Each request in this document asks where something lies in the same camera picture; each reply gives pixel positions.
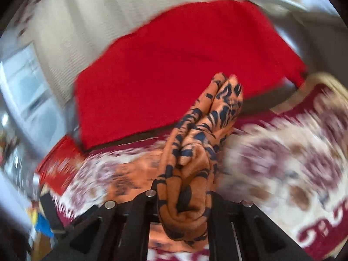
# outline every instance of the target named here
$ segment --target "maroon and white pattern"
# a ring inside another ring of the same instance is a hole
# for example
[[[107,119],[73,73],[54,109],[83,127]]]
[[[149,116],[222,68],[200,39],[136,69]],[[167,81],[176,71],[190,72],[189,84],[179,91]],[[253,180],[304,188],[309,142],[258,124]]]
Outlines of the maroon and white pattern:
[[[319,83],[278,115],[239,119],[218,188],[254,201],[315,260],[348,236],[348,91],[340,91]]]
[[[147,261],[209,261],[209,250],[204,249],[195,253],[166,252],[160,249],[149,248]]]
[[[62,223],[68,225],[93,205],[102,205],[107,188],[117,174],[117,166],[134,161],[145,152],[156,149],[165,142],[166,137],[167,133],[91,152],[62,196],[51,191]]]

